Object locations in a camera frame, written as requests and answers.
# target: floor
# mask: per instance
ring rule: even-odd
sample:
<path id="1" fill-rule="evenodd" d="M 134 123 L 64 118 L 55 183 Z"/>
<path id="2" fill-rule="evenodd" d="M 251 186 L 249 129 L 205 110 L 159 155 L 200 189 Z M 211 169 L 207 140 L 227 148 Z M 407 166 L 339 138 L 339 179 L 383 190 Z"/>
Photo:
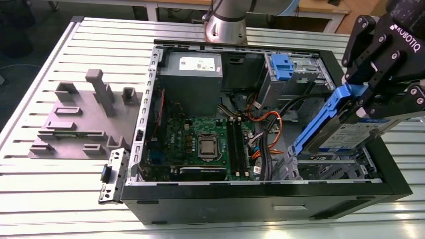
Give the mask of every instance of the floor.
<path id="1" fill-rule="evenodd" d="M 148 20 L 147 11 L 143 7 L 135 9 L 130 6 L 80 4 L 62 2 L 60 10 L 52 12 L 46 1 L 32 1 L 31 11 L 36 19 L 36 24 L 26 31 L 31 38 L 34 51 L 22 58 L 8 58 L 0 52 L 0 75 L 6 83 L 0 85 L 0 131 L 7 124 L 14 110 L 24 96 L 28 87 L 38 75 L 39 67 L 43 66 L 46 59 L 54 49 L 56 42 L 67 28 L 72 16 L 99 17 Z M 191 23 L 191 19 L 200 19 L 200 11 L 160 9 L 160 21 Z M 268 28 L 265 15 L 249 15 L 247 26 Z M 15 64 L 31 64 L 34 66 L 12 66 Z"/>

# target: ram slot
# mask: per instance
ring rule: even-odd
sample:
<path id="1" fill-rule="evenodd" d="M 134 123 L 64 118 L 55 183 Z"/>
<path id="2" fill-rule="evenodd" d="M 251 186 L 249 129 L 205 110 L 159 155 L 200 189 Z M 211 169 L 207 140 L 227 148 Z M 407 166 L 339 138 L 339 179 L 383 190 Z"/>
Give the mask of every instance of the ram slot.
<path id="1" fill-rule="evenodd" d="M 244 133 L 241 131 L 240 121 L 235 122 L 235 144 L 236 144 L 236 155 L 239 161 L 239 173 L 241 176 L 249 176 L 247 170 L 247 157 L 245 157 L 245 146 L 244 146 Z"/>
<path id="2" fill-rule="evenodd" d="M 231 159 L 231 173 L 232 175 L 239 176 L 239 161 L 237 161 L 237 152 L 235 144 L 235 122 L 232 120 L 227 121 L 227 144 L 228 144 L 228 155 Z"/>

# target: power supply label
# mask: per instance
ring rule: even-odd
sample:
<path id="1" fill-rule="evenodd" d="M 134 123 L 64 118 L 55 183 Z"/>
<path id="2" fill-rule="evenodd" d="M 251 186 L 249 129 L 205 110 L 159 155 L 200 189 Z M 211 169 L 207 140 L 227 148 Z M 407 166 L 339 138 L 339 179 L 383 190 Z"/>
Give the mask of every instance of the power supply label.
<path id="1" fill-rule="evenodd" d="M 369 132 L 381 128 L 388 122 L 387 119 L 363 119 L 357 124 L 343 124 L 320 146 L 320 152 L 349 151 L 369 137 Z"/>
<path id="2" fill-rule="evenodd" d="M 215 71 L 215 60 L 207 57 L 181 57 L 179 69 L 188 71 Z"/>

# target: motherboard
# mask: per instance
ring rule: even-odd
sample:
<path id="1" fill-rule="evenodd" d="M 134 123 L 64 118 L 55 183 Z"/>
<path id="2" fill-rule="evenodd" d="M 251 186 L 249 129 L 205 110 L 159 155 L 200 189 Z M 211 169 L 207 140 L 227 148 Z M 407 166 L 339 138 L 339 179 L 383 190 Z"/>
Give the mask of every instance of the motherboard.
<path id="1" fill-rule="evenodd" d="M 165 128 L 164 150 L 149 152 L 153 181 L 185 181 L 187 177 L 188 181 L 255 180 L 247 147 L 253 135 L 251 122 L 169 118 Z"/>

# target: slotted aluminum surface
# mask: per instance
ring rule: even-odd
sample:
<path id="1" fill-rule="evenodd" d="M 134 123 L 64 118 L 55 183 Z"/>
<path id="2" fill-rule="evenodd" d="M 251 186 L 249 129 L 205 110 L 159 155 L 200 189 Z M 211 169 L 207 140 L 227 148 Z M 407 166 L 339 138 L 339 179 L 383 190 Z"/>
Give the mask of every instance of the slotted aluminum surface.
<path id="1" fill-rule="evenodd" d="M 251 45 L 332 50 L 339 61 L 345 35 L 269 29 L 247 31 Z M 425 127 L 404 122 L 384 136 L 413 195 L 337 220 L 143 225 L 126 205 L 98 205 L 103 160 L 32 160 L 28 148 L 44 124 L 60 81 L 79 90 L 88 68 L 104 71 L 112 90 L 144 90 L 153 39 L 203 41 L 203 27 L 86 18 L 71 23 L 0 135 L 0 235 L 76 238 L 425 238 Z"/>

